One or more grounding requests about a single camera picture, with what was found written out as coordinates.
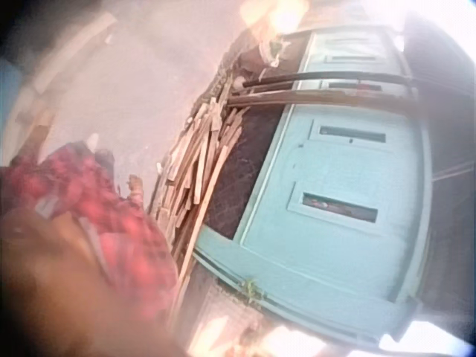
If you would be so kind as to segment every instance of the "pile of wood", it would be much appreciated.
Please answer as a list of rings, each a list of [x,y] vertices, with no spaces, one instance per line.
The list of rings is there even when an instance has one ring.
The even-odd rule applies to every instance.
[[[187,121],[177,144],[164,162],[149,214],[157,220],[171,246],[179,271],[181,292],[189,279],[193,247],[220,171],[242,133],[246,109],[228,111],[225,104],[232,78],[224,84],[218,100],[203,103]]]

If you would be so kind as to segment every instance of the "metal bar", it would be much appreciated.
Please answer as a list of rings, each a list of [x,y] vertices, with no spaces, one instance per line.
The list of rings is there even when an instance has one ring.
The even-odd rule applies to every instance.
[[[349,95],[343,91],[288,90],[269,91],[228,98],[228,106],[264,106],[269,104],[327,104],[335,106],[357,106],[415,116],[417,102],[388,94]]]
[[[360,71],[325,71],[283,74],[281,76],[267,77],[260,80],[249,80],[243,83],[243,87],[249,88],[295,80],[372,80],[374,82],[411,86],[411,80],[409,78],[395,74]]]

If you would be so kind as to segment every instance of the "red plaid shirt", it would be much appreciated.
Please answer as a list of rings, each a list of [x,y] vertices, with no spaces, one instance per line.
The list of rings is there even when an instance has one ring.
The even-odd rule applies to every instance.
[[[177,269],[163,234],[142,207],[115,191],[107,172],[88,150],[68,144],[41,164],[37,153],[17,156],[5,169],[3,190],[14,207],[34,209],[41,198],[58,198],[51,218],[66,211],[96,228],[111,285],[142,316],[170,307]]]

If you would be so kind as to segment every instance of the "plaid fabric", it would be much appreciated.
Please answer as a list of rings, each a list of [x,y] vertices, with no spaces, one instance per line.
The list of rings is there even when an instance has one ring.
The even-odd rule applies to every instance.
[[[170,307],[177,269],[167,241],[136,202],[115,192],[112,180],[84,143],[68,144],[37,164],[23,152],[3,172],[10,208],[34,209],[48,196],[57,203],[51,218],[70,211],[86,218],[99,236],[106,276],[145,318]]]

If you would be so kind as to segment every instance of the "concrete ground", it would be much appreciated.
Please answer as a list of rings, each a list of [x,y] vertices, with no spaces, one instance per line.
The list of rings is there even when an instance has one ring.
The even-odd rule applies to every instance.
[[[190,110],[212,82],[230,45],[254,18],[250,1],[105,1],[118,19],[55,99],[56,120],[43,155],[69,141],[100,136],[115,155],[115,179],[127,193],[130,173],[144,180],[146,201],[160,162]]]

